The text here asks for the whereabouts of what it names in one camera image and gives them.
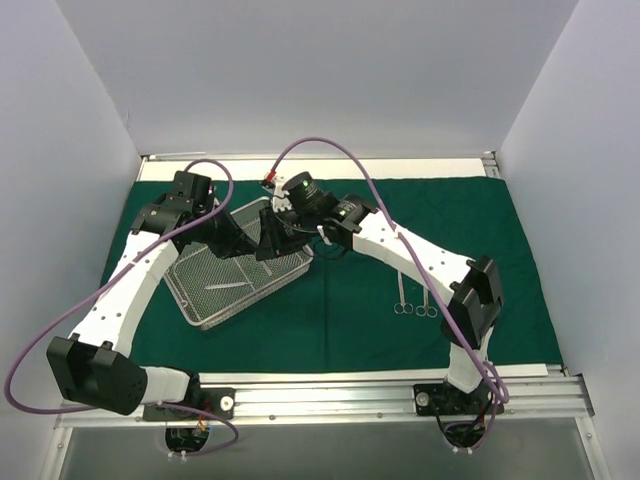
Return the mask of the small steel scissors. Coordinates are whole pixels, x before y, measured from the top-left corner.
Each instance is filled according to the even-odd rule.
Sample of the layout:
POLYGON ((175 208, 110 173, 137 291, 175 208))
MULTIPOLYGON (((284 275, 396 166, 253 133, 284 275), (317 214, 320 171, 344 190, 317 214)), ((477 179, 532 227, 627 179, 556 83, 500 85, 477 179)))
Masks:
POLYGON ((396 315, 411 315, 414 312, 414 307, 411 303, 407 302, 404 288, 404 279, 400 271, 397 272, 397 286, 398 301, 394 304, 394 313, 396 315))

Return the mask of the green surgical drape cloth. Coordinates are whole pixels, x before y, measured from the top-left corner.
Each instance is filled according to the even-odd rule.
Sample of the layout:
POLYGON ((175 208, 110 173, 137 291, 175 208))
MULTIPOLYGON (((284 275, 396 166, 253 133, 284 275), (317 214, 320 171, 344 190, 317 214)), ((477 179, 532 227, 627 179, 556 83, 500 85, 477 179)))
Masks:
MULTIPOLYGON (((471 258, 493 259, 504 307, 490 340, 497 365, 558 364, 562 355, 539 275, 506 184, 488 177, 324 180, 337 196, 380 195, 392 218, 415 234, 471 258)), ((291 284, 202 331, 187 324, 160 284, 134 336, 142 366, 201 373, 326 373, 443 368, 449 342, 438 318, 398 315, 405 297, 422 302, 419 285, 368 257, 323 249, 291 284)))

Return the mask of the steel tweezers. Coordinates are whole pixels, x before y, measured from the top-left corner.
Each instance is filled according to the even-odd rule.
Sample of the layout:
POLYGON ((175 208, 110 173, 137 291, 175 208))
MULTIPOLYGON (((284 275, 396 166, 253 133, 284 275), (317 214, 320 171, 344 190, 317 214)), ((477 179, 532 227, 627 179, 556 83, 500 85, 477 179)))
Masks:
POLYGON ((248 288, 251 291, 254 291, 254 285, 251 282, 231 282, 231 283, 221 283, 221 284, 211 284, 204 287, 205 291, 217 291, 217 290, 230 290, 237 288, 248 288))

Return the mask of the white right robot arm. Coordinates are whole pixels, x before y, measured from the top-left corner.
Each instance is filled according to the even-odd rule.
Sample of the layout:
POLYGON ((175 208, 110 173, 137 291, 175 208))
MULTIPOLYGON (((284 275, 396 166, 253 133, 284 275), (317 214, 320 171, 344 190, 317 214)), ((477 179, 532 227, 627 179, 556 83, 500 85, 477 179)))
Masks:
POLYGON ((441 309, 441 331, 450 342, 444 400, 455 412, 480 400, 488 374, 488 345, 504 304, 496 263, 447 251, 390 218, 358 195, 337 198, 307 172, 289 179, 269 173, 261 186, 270 195, 260 212, 259 253, 299 250, 314 238, 375 259, 419 283, 441 309))

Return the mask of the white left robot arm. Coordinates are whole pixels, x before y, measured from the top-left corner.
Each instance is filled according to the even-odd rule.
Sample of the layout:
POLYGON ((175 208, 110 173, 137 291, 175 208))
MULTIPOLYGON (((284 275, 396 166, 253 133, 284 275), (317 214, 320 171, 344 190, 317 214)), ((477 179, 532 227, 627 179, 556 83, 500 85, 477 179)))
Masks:
POLYGON ((221 258, 257 249, 216 199, 210 178, 178 171, 169 191, 136 215, 117 267, 90 311, 68 337, 49 343, 46 357, 64 399, 122 415, 154 403, 165 403, 179 419, 200 411, 196 374, 143 367, 130 357, 156 288, 191 243, 205 244, 221 258))

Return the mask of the steel surgical scissors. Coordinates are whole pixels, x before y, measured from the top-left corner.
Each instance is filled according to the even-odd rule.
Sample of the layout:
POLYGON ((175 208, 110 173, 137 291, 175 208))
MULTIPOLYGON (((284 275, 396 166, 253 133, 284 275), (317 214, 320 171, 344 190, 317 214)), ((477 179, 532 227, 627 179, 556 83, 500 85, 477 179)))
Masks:
POLYGON ((419 317, 436 318, 438 315, 437 308, 429 304, 430 292, 428 288, 422 291, 422 303, 414 308, 414 312, 419 317))

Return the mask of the steel mesh instrument tray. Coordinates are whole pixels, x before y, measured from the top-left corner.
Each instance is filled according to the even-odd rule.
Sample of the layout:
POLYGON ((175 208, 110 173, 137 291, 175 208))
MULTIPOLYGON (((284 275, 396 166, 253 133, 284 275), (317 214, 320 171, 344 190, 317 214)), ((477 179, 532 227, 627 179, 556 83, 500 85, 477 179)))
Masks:
POLYGON ((265 197, 230 212, 224 210, 189 234, 191 242, 169 267, 164 280, 187 323, 211 329, 304 275, 311 248, 258 260, 259 212, 265 197))

